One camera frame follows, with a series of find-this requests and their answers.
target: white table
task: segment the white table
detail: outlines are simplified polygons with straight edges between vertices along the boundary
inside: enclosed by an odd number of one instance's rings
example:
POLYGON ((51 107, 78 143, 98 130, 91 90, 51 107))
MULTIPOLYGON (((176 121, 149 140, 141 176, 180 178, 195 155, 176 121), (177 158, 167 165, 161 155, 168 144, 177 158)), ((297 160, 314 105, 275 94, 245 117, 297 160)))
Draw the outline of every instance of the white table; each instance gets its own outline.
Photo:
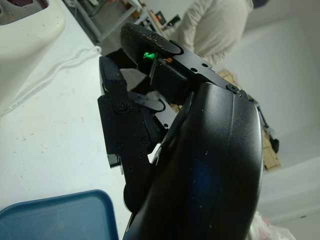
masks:
MULTIPOLYGON (((27 83, 93 44, 61 2, 63 34, 27 83)), ((0 210, 24 201, 100 189, 109 194, 122 239, 130 213, 125 178, 107 160, 97 98, 99 56, 63 69, 53 82, 0 118, 0 210)))

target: black screw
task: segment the black screw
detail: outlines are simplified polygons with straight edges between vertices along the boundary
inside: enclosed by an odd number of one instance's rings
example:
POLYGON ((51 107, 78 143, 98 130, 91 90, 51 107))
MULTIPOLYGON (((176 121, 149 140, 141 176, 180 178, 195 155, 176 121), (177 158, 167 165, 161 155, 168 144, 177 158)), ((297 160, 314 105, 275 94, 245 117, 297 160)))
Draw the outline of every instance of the black screw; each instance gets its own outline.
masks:
POLYGON ((118 143, 117 145, 115 145, 115 147, 116 147, 117 149, 123 149, 123 148, 124 148, 124 145, 123 145, 123 143, 118 143))
POLYGON ((129 173, 132 173, 134 171, 134 167, 133 166, 128 166, 127 171, 129 173))
POLYGON ((145 157, 146 157, 146 156, 145 156, 143 153, 140 153, 140 154, 139 154, 139 159, 140 159, 140 160, 145 159, 145 157))
POLYGON ((232 84, 228 84, 226 86, 226 89, 230 90, 231 92, 233 92, 234 94, 238 94, 240 92, 239 88, 237 88, 236 86, 232 85, 232 84))
POLYGON ((146 136, 143 136, 142 138, 141 138, 141 143, 142 144, 148 144, 148 142, 149 142, 149 139, 146 137, 146 136))
POLYGON ((129 107, 129 103, 127 101, 121 101, 117 104, 119 110, 124 111, 127 110, 129 107))

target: blue plastic container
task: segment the blue plastic container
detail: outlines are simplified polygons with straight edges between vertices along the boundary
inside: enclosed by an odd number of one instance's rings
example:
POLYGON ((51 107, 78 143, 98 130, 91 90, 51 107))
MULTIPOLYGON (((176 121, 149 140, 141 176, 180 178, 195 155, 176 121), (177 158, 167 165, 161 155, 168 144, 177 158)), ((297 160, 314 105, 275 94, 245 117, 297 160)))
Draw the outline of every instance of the blue plastic container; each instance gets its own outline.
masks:
POLYGON ((110 197, 92 190, 0 211, 0 240, 118 240, 110 197))

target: white cable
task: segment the white cable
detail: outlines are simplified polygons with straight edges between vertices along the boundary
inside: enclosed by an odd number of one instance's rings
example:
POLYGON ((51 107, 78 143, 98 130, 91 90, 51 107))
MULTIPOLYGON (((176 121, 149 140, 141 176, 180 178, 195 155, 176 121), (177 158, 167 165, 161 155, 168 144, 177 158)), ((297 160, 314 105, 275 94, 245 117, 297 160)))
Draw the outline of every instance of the white cable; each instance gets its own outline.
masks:
POLYGON ((76 67, 79 64, 82 64, 84 61, 94 57, 96 54, 101 53, 101 47, 94 46, 91 49, 82 49, 79 52, 77 52, 77 55, 74 58, 71 58, 69 60, 58 62, 53 68, 51 68, 43 77, 36 80, 35 82, 28 85, 25 89, 23 89, 22 92, 20 92, 11 102, 11 105, 4 111, 2 115, 0 115, 0 118, 4 115, 7 115, 8 113, 11 113, 13 110, 15 110, 17 107, 19 107, 21 104, 23 104, 25 101, 27 101, 29 98, 31 98, 33 95, 44 89, 46 86, 48 86, 54 79, 54 77, 57 75, 57 73, 66 67, 72 68, 76 67), (96 51, 94 55, 88 56, 91 52, 96 51))

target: person's back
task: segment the person's back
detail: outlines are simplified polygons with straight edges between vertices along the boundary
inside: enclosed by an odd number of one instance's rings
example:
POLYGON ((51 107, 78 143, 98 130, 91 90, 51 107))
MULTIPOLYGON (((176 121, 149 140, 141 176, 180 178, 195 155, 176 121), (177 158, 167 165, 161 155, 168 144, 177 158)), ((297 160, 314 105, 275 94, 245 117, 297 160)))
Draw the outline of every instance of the person's back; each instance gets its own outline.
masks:
POLYGON ((240 40, 249 13, 268 0, 196 0, 169 36, 211 64, 240 40))

